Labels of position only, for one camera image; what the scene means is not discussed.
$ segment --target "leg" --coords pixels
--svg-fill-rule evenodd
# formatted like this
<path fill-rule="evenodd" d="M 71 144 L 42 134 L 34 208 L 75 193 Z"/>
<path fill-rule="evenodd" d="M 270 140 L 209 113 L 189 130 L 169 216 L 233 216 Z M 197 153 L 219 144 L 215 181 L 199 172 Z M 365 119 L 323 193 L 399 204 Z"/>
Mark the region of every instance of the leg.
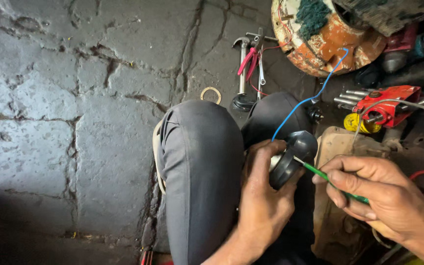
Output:
<path fill-rule="evenodd" d="M 170 109 L 157 163 L 166 181 L 166 224 L 174 264 L 198 265 L 236 222 L 243 138 L 227 110 L 192 100 Z"/>
<path fill-rule="evenodd" d="M 289 93 L 274 93 L 258 101 L 242 129 L 245 148 L 272 138 L 275 130 L 298 103 L 298 100 Z M 312 126 L 303 108 L 299 107 L 276 138 L 283 139 L 290 133 L 302 130 L 311 133 Z M 294 195 L 295 212 L 281 236 L 256 262 L 257 264 L 302 264 L 303 260 L 308 264 L 314 264 L 310 263 L 315 258 L 310 249 L 310 245 L 315 241 L 313 234 L 315 185 L 312 183 L 312 177 L 313 174 L 307 172 L 297 183 Z"/>
<path fill-rule="evenodd" d="M 289 115 L 299 101 L 290 93 L 274 93 L 258 101 L 250 111 L 250 115 L 242 128 L 245 149 L 250 146 L 271 139 L 276 129 Z M 287 135 L 297 131 L 312 133 L 308 115 L 299 107 L 280 129 L 276 139 L 284 139 Z"/>

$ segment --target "green cloth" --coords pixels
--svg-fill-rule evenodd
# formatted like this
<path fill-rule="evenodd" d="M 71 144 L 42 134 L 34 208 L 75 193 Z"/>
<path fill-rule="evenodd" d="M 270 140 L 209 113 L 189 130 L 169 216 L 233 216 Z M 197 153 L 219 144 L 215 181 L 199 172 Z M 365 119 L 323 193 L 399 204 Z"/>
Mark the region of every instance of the green cloth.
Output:
<path fill-rule="evenodd" d="M 320 32 L 320 29 L 328 22 L 327 15 L 330 9 L 322 0 L 302 0 L 297 12 L 297 23 L 302 26 L 298 33 L 304 40 Z"/>

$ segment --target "yellow object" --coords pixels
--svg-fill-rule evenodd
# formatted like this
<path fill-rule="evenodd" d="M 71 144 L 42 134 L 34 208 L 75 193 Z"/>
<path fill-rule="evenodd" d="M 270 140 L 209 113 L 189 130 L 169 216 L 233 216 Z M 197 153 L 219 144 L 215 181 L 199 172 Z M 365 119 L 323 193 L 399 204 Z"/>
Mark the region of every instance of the yellow object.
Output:
<path fill-rule="evenodd" d="M 351 132 L 355 132 L 358 128 L 359 123 L 359 114 L 351 113 L 346 118 L 344 118 L 344 128 Z M 361 124 L 361 133 L 376 133 L 382 128 L 381 125 L 375 123 L 368 123 L 366 120 L 362 121 Z"/>
<path fill-rule="evenodd" d="M 424 261 L 422 261 L 419 258 L 416 258 L 414 260 L 411 260 L 411 261 L 405 263 L 405 265 L 424 265 Z"/>

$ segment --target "pliers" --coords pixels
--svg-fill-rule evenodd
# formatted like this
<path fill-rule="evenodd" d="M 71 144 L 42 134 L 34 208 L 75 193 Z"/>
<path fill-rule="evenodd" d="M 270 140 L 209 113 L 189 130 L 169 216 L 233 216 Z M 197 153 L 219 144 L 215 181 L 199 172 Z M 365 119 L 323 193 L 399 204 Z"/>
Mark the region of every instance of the pliers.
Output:
<path fill-rule="evenodd" d="M 248 64 L 248 62 L 251 60 L 250 69 L 248 69 L 248 72 L 246 73 L 246 81 L 248 81 L 253 74 L 254 69 L 256 68 L 256 64 L 258 64 L 258 50 L 256 48 L 251 48 L 250 52 L 246 55 L 244 58 L 242 64 L 240 65 L 240 68 L 238 69 L 238 75 L 241 75 L 244 68 Z"/>
<path fill-rule="evenodd" d="M 256 65 L 258 64 L 259 59 L 259 52 L 261 50 L 261 47 L 263 46 L 263 39 L 264 39 L 264 33 L 263 29 L 258 29 L 258 34 L 253 34 L 254 40 L 252 42 L 252 46 L 250 48 L 250 52 L 246 55 L 243 62 L 240 65 L 240 68 L 238 69 L 238 75 L 241 75 L 243 73 L 244 68 L 251 60 L 250 69 L 248 69 L 248 72 L 246 73 L 246 81 L 250 80 L 251 75 L 253 74 L 254 69 L 256 68 Z"/>

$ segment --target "red plier handle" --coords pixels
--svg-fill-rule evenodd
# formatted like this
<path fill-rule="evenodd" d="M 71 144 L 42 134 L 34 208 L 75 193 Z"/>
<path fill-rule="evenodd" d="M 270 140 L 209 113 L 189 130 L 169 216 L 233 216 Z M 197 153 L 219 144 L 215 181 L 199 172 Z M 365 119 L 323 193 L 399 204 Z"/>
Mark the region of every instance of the red plier handle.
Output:
<path fill-rule="evenodd" d="M 256 62 L 258 62 L 258 51 L 255 48 L 250 49 L 250 52 L 246 55 L 246 57 L 244 58 L 243 62 L 240 65 L 240 68 L 238 69 L 238 75 L 241 75 L 243 73 L 244 68 L 246 67 L 246 65 L 248 64 L 248 62 L 251 60 L 252 57 L 253 57 L 253 60 L 250 66 L 250 70 L 248 70 L 248 73 L 246 74 L 246 80 L 249 79 L 249 77 L 251 76 L 250 73 L 253 72 L 254 68 L 256 67 Z"/>

